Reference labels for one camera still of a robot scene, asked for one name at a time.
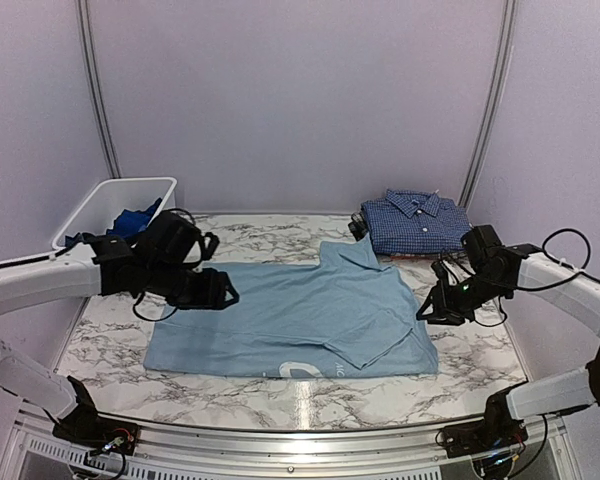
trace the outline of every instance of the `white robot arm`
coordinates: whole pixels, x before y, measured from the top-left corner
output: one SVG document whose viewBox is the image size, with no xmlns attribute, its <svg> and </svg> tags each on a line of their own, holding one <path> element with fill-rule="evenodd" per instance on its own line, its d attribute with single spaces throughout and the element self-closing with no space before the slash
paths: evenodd
<svg viewBox="0 0 600 480">
<path fill-rule="evenodd" d="M 483 303 L 512 298 L 514 290 L 521 290 L 560 308 L 600 338 L 599 280 L 550 257 L 544 248 L 506 247 L 489 225 L 474 227 L 463 237 L 463 245 L 475 273 L 466 271 L 468 279 L 450 285 L 442 261 L 434 262 L 438 283 L 418 312 L 419 320 L 458 326 L 475 320 L 474 310 Z M 600 347 L 586 366 L 495 393 L 487 400 L 482 420 L 442 429 L 442 444 L 449 457 L 514 445 L 527 438 L 523 419 L 568 415 L 594 404 L 600 406 Z"/>
<path fill-rule="evenodd" d="M 200 261 L 184 263 L 195 244 Z M 154 293 L 179 309 L 224 309 L 239 299 L 227 274 L 194 270 L 217 245 L 213 234 L 202 235 L 192 222 L 162 212 L 133 247 L 105 235 L 60 252 L 0 263 L 0 315 L 61 298 L 119 292 Z M 56 423 L 57 437 L 94 448 L 110 442 L 119 428 L 135 437 L 136 425 L 98 415 L 81 382 L 57 375 L 2 338 L 0 387 L 42 407 Z M 124 453 L 133 448 L 127 442 Z"/>
</svg>

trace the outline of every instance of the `shirt collar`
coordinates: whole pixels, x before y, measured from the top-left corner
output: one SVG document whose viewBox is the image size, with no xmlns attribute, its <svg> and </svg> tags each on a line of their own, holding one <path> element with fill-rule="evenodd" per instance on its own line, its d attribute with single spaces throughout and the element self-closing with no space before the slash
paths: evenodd
<svg viewBox="0 0 600 480">
<path fill-rule="evenodd" d="M 395 192 L 387 190 L 386 199 L 404 213 L 407 218 L 413 217 L 413 214 L 418 210 L 436 217 L 440 209 L 440 197 L 436 193 Z"/>
</svg>

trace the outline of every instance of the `white wall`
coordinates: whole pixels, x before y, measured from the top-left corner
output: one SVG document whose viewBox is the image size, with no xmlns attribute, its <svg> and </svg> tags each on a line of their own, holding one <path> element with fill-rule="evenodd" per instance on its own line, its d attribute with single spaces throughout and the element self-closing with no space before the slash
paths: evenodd
<svg viewBox="0 0 600 480">
<path fill-rule="evenodd" d="M 85 78 L 73 2 L 0 0 L 0 259 L 48 251 L 106 176 Z M 1 317 L 0 333 L 48 364 L 78 305 Z M 0 390 L 0 457 L 17 405 Z"/>
<path fill-rule="evenodd" d="M 351 212 L 387 187 L 457 198 L 502 1 L 93 1 L 126 175 L 204 212 Z"/>
<path fill-rule="evenodd" d="M 600 276 L 600 1 L 520 2 L 514 56 L 469 214 L 504 243 L 540 244 L 568 226 L 593 245 Z M 581 262 L 576 240 L 555 251 Z M 598 341 L 565 314 L 517 293 L 506 306 L 535 378 L 583 365 Z M 600 479 L 600 408 L 567 418 L 587 480 Z"/>
</svg>

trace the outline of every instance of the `marble surface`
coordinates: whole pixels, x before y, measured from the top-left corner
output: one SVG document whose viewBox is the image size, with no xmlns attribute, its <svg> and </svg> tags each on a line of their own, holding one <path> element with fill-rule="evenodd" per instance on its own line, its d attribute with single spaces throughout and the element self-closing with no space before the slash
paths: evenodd
<svg viewBox="0 0 600 480">
<path fill-rule="evenodd" d="M 197 217 L 220 237 L 214 262 L 317 263 L 323 240 L 352 242 L 345 216 Z M 435 283 L 430 261 L 392 260 L 420 301 Z M 277 380 L 147 371 L 153 324 L 131 312 L 127 295 L 90 300 L 58 371 L 82 380 L 104 412 L 197 426 L 333 430 L 442 421 L 484 410 L 493 392 L 525 379 L 503 326 L 427 326 L 440 357 L 437 375 L 377 379 Z M 158 318 L 163 302 L 141 312 Z M 478 314 L 500 321 L 494 305 Z"/>
</svg>

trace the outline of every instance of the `metal pole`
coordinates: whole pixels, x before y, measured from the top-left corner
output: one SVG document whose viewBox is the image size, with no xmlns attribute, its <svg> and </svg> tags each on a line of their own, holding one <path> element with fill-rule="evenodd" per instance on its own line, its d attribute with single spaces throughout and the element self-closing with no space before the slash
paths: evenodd
<svg viewBox="0 0 600 480">
<path fill-rule="evenodd" d="M 107 170 L 110 178 L 120 178 L 120 165 L 116 156 L 116 150 L 113 145 L 113 138 L 109 130 L 109 122 L 102 98 L 102 89 L 100 88 L 100 77 L 96 64 L 96 54 L 93 44 L 93 33 L 91 30 L 91 17 L 89 14 L 89 2 L 87 0 L 75 0 L 76 10 L 78 12 L 78 30 L 80 31 L 80 42 L 84 57 L 84 65 L 87 73 L 87 85 L 93 104 L 93 111 L 98 128 L 102 151 L 107 163 Z"/>
<path fill-rule="evenodd" d="M 484 160 L 489 147 L 491 138 L 491 130 L 498 110 L 498 105 L 502 98 L 507 69 L 511 57 L 511 46 L 513 42 L 513 30 L 517 11 L 518 0 L 505 0 L 502 13 L 502 26 L 500 28 L 500 40 L 498 42 L 498 52 L 496 54 L 496 62 L 493 67 L 493 77 L 491 79 L 491 87 L 487 98 L 487 105 L 482 116 L 482 124 L 476 139 L 476 145 L 471 156 L 471 164 L 467 172 L 467 178 L 462 188 L 459 205 L 468 207 L 471 203 L 473 193 L 478 184 L 478 177 L 482 171 Z"/>
</svg>

